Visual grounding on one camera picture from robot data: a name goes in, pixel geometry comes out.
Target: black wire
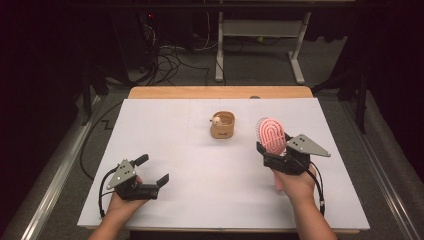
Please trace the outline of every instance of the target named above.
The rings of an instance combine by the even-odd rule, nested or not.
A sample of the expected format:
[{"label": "black wire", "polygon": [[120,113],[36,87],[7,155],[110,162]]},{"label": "black wire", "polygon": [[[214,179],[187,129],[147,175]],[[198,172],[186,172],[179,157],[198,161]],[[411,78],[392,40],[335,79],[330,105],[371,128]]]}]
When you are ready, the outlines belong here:
[{"label": "black wire", "polygon": [[122,104],[122,102],[123,101],[121,101],[121,102],[119,102],[119,103],[117,103],[116,105],[114,105],[113,107],[111,107],[109,110],[107,110],[100,118],[99,118],[99,120],[97,120],[97,122],[96,123],[94,123],[94,125],[91,127],[91,129],[90,129],[90,131],[88,132],[88,134],[87,134],[87,137],[85,137],[85,139],[84,139],[84,142],[83,142],[83,144],[82,144],[82,148],[81,148],[81,152],[80,152],[80,157],[79,157],[79,162],[80,162],[80,167],[81,167],[81,170],[82,170],[82,172],[88,177],[88,178],[90,178],[91,180],[94,180],[94,177],[92,177],[86,170],[85,170],[85,168],[84,168],[84,165],[83,165],[83,154],[84,154],[84,149],[85,149],[85,146],[87,145],[87,141],[88,141],[88,139],[90,138],[90,136],[91,136],[91,133],[93,132],[93,130],[94,130],[94,128],[97,126],[97,124],[99,124],[99,122],[101,121],[101,120],[103,120],[103,118],[106,116],[106,114],[108,114],[109,112],[111,112],[114,108],[116,108],[117,106],[119,106],[119,105],[121,105]]},{"label": "black wire", "polygon": [[195,67],[195,66],[191,66],[191,65],[188,65],[188,64],[186,64],[186,63],[184,63],[183,61],[181,61],[181,59],[178,57],[178,53],[177,53],[177,51],[175,50],[175,58],[177,58],[178,59],[178,61],[181,63],[181,65],[183,65],[183,66],[186,66],[186,67],[189,67],[189,68],[193,68],[193,69],[199,69],[199,70],[206,70],[206,75],[205,75],[205,85],[207,86],[208,85],[208,74],[209,74],[209,70],[210,70],[210,68],[208,68],[208,67]]},{"label": "black wire", "polygon": [[162,72],[168,72],[169,73],[169,72],[174,71],[174,70],[178,71],[178,67],[180,66],[180,63],[175,63],[175,62],[171,61],[171,59],[169,59],[169,57],[174,57],[174,56],[172,56],[172,55],[159,55],[159,57],[165,58],[167,60],[167,61],[159,63],[159,66],[166,64],[166,63],[168,63],[169,66],[170,66],[169,69],[160,69],[159,68],[159,72],[162,74],[162,76],[165,76],[165,75],[163,75]]},{"label": "black wire", "polygon": [[311,162],[312,165],[314,166],[314,168],[317,170],[318,172],[318,176],[319,176],[319,180],[321,182],[321,191],[324,192],[324,183],[322,182],[322,177],[321,177],[321,172],[319,171],[318,167],[315,165],[315,163]]},{"label": "black wire", "polygon": [[[162,70],[162,71],[167,71],[167,73],[165,74],[165,75],[163,75],[162,74],[162,72],[161,71],[159,71],[161,74],[162,74],[162,79],[160,79],[160,80],[157,80],[157,81],[155,81],[155,82],[153,82],[152,83],[152,85],[157,85],[157,84],[159,84],[159,83],[161,83],[161,82],[164,82],[164,81],[168,81],[171,85],[174,85],[175,86],[175,84],[174,83],[172,83],[171,81],[169,81],[169,79],[171,79],[172,77],[174,77],[176,74],[177,74],[177,72],[178,72],[178,66],[179,66],[179,64],[177,64],[177,63],[175,63],[175,62],[172,62],[167,56],[164,56],[164,55],[159,55],[159,57],[163,57],[163,58],[165,58],[165,59],[167,59],[168,61],[168,63],[169,63],[169,65],[171,66],[170,67],[170,69],[169,70]],[[168,77],[168,75],[172,72],[172,71],[174,71],[175,70],[175,72],[170,76],[170,77]]]},{"label": "black wire", "polygon": [[224,82],[224,86],[227,86],[227,79],[225,77],[224,69],[222,69],[221,65],[219,64],[218,60],[215,60],[216,64],[222,71],[222,81]]},{"label": "black wire", "polygon": [[107,192],[107,193],[103,193],[103,194],[102,194],[102,197],[103,197],[103,196],[105,196],[105,195],[108,195],[108,194],[114,193],[114,192],[115,192],[115,191],[110,191],[110,192]]},{"label": "black wire", "polygon": [[105,184],[105,181],[107,179],[107,177],[109,177],[109,175],[111,175],[112,173],[116,172],[116,169],[118,169],[119,166],[116,166],[114,169],[110,170],[108,173],[106,173],[106,175],[103,177],[102,179],[102,183],[100,184],[100,189],[99,189],[99,211],[100,211],[100,216],[103,218],[106,214],[105,211],[103,210],[103,203],[102,203],[102,197],[104,196],[103,193],[103,186]]},{"label": "black wire", "polygon": [[137,84],[145,82],[149,80],[150,78],[154,77],[157,71],[158,71],[158,68],[156,64],[153,62],[152,66],[148,69],[148,72],[144,76],[141,76],[139,79],[135,80],[134,82]]},{"label": "black wire", "polygon": [[313,162],[311,162],[312,163],[312,165],[315,167],[315,169],[317,170],[317,172],[318,172],[318,174],[319,174],[319,177],[320,177],[320,179],[321,179],[321,185],[319,184],[319,182],[318,182],[318,179],[315,177],[315,175],[311,172],[311,171],[309,171],[309,169],[308,168],[306,168],[305,166],[303,166],[303,164],[302,163],[300,163],[299,162],[299,160],[297,160],[296,158],[293,158],[300,166],[302,166],[303,168],[304,168],[304,170],[305,170],[305,172],[309,175],[309,176],[311,176],[311,178],[314,180],[314,182],[315,182],[315,185],[317,185],[317,190],[318,190],[318,195],[319,195],[319,205],[320,205],[320,207],[319,207],[319,211],[321,212],[321,214],[324,216],[324,213],[325,213],[325,200],[324,200],[324,189],[323,188],[321,188],[321,186],[322,186],[322,177],[321,177],[321,173],[319,172],[319,170],[318,170],[318,168],[316,167],[316,165],[313,163]]},{"label": "black wire", "polygon": [[169,49],[169,50],[171,50],[171,52],[170,53],[167,53],[166,55],[172,55],[173,53],[175,53],[177,51],[177,46],[175,44],[173,46],[174,47],[171,48],[171,47],[169,47],[169,44],[167,44],[167,45],[164,45],[164,46],[160,47],[160,49],[161,50]]},{"label": "black wire", "polygon": [[156,67],[156,73],[155,73],[155,75],[154,76],[152,76],[150,79],[149,79],[149,81],[146,83],[146,86],[151,86],[152,85],[152,83],[153,83],[153,81],[155,80],[155,78],[156,78],[156,75],[157,75],[157,73],[159,72],[159,65],[158,65],[158,55],[156,54],[156,56],[155,56],[155,59],[154,59],[154,65],[155,65],[155,67]]}]

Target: forearm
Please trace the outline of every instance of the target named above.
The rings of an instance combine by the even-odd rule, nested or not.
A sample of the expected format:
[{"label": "forearm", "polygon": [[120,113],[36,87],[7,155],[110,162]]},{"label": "forearm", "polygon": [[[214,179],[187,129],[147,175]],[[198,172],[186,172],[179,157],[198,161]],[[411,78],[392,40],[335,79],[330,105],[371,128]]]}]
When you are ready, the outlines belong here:
[{"label": "forearm", "polygon": [[301,240],[337,239],[333,230],[316,207],[313,199],[292,204],[296,226]]},{"label": "forearm", "polygon": [[114,240],[123,228],[123,224],[117,224],[111,217],[105,216],[100,226],[91,234],[89,240]]}]

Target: gray plastic part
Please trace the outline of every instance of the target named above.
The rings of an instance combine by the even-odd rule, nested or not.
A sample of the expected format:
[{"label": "gray plastic part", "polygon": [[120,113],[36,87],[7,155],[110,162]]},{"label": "gray plastic part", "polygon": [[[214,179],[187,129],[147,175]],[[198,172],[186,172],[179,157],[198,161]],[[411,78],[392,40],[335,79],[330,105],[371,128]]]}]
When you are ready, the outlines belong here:
[{"label": "gray plastic part", "polygon": [[124,159],[122,160],[121,164],[119,164],[115,174],[113,175],[106,189],[110,190],[118,186],[119,184],[127,181],[128,179],[134,177],[135,175],[136,172],[134,171],[134,168],[131,166],[130,162],[128,162],[127,159]]},{"label": "gray plastic part", "polygon": [[300,153],[331,157],[331,154],[327,150],[304,134],[300,134],[299,136],[290,139],[290,141],[287,142],[287,147],[290,147]]}]

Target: white tabletop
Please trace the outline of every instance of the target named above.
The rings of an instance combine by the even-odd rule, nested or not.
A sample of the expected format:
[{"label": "white tabletop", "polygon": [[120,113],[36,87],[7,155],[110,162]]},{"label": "white tabletop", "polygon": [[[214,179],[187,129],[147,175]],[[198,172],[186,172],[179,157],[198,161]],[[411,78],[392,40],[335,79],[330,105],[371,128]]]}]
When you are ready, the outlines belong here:
[{"label": "white tabletop", "polygon": [[[210,136],[209,119],[231,111],[230,139]],[[145,183],[169,173],[159,198],[144,205],[127,228],[144,230],[286,231],[292,207],[274,188],[271,170],[256,151],[256,123],[278,119],[291,136],[301,133],[331,153],[311,156],[324,181],[325,218],[335,230],[369,229],[317,99],[127,99],[85,202],[78,225],[100,224],[101,179],[123,159],[149,154],[136,167]],[[110,195],[103,198],[107,209]]]}]

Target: wooden table edge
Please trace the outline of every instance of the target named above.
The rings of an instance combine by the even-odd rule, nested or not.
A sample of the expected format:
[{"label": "wooden table edge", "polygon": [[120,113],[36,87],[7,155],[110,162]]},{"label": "wooden table edge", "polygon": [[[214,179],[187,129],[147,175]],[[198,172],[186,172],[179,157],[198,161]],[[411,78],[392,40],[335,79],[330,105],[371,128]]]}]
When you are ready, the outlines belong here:
[{"label": "wooden table edge", "polygon": [[128,99],[313,98],[305,86],[148,86],[134,87]]}]

